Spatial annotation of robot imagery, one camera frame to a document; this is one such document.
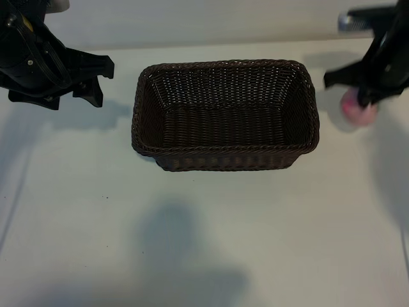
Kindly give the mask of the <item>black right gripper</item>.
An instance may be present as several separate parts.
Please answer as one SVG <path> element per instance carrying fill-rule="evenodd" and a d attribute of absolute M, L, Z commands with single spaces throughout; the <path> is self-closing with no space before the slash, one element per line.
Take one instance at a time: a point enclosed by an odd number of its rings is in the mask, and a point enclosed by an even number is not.
<path fill-rule="evenodd" d="M 373 41 L 364 57 L 351 65 L 328 71 L 325 86 L 342 84 L 359 88 L 360 107 L 398 97 L 408 87 L 408 7 L 356 8 L 340 14 L 338 30 L 371 30 Z"/>

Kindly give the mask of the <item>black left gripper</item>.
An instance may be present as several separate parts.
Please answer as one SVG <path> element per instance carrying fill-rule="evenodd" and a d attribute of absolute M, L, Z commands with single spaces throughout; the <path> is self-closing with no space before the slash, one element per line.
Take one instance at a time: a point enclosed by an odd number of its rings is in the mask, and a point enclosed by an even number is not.
<path fill-rule="evenodd" d="M 1 27 L 1 87 L 12 102 L 57 110 L 60 98 L 71 93 L 102 107 L 98 76 L 114 77 L 110 57 L 67 48 L 46 26 Z"/>

